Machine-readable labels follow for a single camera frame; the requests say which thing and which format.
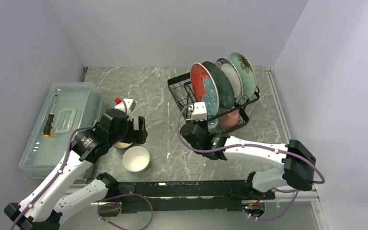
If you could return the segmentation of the white bowl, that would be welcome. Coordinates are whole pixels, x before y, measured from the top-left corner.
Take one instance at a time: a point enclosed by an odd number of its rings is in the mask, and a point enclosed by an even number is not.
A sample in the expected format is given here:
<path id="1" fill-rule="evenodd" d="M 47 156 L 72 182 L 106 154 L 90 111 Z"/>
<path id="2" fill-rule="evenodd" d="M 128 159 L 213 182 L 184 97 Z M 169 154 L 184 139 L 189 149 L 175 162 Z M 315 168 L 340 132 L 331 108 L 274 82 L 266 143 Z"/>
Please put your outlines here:
<path id="1" fill-rule="evenodd" d="M 123 155 L 123 166 L 130 172 L 144 171 L 150 162 L 149 152 L 141 146 L 134 146 L 126 150 Z"/>

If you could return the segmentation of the red rimmed bottom plate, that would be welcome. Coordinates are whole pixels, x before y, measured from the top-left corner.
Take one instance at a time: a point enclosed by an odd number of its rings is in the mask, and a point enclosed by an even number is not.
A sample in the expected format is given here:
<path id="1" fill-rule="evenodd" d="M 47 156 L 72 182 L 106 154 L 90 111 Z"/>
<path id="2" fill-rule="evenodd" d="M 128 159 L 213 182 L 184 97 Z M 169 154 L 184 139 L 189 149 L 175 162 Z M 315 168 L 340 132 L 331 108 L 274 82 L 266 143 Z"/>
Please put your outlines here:
<path id="1" fill-rule="evenodd" d="M 207 117 L 214 117 L 219 111 L 219 97 L 210 72 L 201 63 L 196 62 L 190 69 L 190 82 L 197 101 L 206 105 Z"/>

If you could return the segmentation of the pink mug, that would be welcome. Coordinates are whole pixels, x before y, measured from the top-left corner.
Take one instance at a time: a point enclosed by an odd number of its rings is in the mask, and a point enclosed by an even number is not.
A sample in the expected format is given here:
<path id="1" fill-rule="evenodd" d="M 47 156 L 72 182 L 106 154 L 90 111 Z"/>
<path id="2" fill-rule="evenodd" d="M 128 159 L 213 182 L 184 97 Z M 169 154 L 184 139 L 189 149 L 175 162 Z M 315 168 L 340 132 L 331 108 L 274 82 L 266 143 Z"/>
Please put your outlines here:
<path id="1" fill-rule="evenodd" d="M 230 129 L 237 125 L 239 121 L 239 110 L 232 111 L 221 118 L 220 126 L 224 129 Z"/>

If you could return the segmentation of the dark teal plate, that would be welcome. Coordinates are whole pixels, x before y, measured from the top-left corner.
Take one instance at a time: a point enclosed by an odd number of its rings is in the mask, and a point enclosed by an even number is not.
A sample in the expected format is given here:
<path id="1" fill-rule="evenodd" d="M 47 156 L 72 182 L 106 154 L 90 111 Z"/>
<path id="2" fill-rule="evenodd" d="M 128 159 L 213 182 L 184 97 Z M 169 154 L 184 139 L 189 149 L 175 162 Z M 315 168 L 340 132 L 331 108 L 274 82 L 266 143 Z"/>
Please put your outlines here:
<path id="1" fill-rule="evenodd" d="M 234 106 L 234 92 L 231 83 L 222 71 L 215 63 L 210 61 L 202 62 L 202 65 L 208 70 L 211 77 L 214 80 L 215 86 L 218 90 L 219 107 L 222 109 L 231 109 Z"/>

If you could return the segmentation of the white plate teal lettered rim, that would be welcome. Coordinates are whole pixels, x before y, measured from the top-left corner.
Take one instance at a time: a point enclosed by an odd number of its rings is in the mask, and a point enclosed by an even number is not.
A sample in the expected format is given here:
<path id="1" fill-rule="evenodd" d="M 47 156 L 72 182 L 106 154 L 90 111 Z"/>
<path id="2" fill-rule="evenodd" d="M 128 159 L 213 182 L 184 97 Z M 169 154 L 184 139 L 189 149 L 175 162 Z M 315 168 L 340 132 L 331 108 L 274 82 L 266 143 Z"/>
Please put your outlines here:
<path id="1" fill-rule="evenodd" d="M 215 64 L 226 74 L 234 92 L 234 103 L 238 104 L 242 99 L 242 82 L 239 72 L 227 58 L 219 58 Z"/>

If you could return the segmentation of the light blue flower plate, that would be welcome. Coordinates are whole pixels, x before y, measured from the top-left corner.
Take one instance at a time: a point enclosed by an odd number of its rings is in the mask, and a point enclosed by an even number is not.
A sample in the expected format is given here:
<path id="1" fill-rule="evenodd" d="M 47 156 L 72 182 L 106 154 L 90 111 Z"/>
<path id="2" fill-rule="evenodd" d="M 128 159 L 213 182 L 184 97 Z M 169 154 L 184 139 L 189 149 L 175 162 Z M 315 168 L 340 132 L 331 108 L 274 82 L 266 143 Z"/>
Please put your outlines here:
<path id="1" fill-rule="evenodd" d="M 241 53 L 234 52 L 228 56 L 238 71 L 242 83 L 242 95 L 252 98 L 256 90 L 256 76 L 251 62 Z"/>

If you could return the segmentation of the blue mug orange inside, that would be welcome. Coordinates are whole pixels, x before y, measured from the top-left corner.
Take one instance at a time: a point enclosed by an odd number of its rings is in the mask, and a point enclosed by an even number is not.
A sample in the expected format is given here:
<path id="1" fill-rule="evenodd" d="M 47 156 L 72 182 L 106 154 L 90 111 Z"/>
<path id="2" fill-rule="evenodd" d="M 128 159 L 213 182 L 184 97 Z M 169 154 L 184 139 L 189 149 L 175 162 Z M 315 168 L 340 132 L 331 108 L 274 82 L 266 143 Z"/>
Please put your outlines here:
<path id="1" fill-rule="evenodd" d="M 214 120 L 209 121 L 207 123 L 207 127 L 208 127 L 209 130 L 213 130 L 213 129 L 218 127 L 218 124 L 219 124 L 219 119 L 216 118 Z"/>

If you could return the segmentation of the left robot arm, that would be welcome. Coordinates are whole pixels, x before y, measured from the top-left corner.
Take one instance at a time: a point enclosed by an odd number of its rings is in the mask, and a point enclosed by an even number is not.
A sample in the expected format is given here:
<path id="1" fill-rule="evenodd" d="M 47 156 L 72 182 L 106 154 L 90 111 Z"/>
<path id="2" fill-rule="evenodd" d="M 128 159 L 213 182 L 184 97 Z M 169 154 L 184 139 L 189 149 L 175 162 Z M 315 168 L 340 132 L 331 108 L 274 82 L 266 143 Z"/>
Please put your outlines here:
<path id="1" fill-rule="evenodd" d="M 144 144 L 148 133 L 145 117 L 134 119 L 111 108 L 94 126 L 74 130 L 66 151 L 44 181 L 20 203 L 9 203 L 4 213 L 12 220 L 11 229 L 58 230 L 71 216 L 98 200 L 113 201 L 119 195 L 119 182 L 104 172 L 77 192 L 64 197 L 76 179 L 94 165 L 118 142 Z"/>

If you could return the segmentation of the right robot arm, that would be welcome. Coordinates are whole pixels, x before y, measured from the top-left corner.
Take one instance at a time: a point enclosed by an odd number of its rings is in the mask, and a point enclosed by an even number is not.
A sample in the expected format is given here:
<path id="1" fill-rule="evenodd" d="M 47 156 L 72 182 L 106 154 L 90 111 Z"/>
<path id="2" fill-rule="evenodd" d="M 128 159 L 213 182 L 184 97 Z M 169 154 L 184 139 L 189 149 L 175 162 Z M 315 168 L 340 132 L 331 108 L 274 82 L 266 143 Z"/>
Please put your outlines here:
<path id="1" fill-rule="evenodd" d="M 313 187 L 316 158 L 298 140 L 287 144 L 247 141 L 228 134 L 211 134 L 194 121 L 177 130 L 187 148 L 210 160 L 258 161 L 271 166 L 270 170 L 249 174 L 245 193 L 251 199 L 286 185 L 301 191 Z"/>

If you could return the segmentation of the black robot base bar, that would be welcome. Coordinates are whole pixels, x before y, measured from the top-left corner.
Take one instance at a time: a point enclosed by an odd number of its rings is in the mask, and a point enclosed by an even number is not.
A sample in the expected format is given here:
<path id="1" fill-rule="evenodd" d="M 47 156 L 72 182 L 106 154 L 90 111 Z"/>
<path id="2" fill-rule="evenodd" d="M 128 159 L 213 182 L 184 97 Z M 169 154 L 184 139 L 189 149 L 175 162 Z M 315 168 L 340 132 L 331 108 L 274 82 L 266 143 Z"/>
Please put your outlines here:
<path id="1" fill-rule="evenodd" d="M 254 191 L 244 180 L 122 182 L 118 191 L 102 198 L 102 202 L 121 205 L 123 214 L 149 211 L 212 210 L 242 211 L 253 202 L 273 200 L 273 191 Z"/>

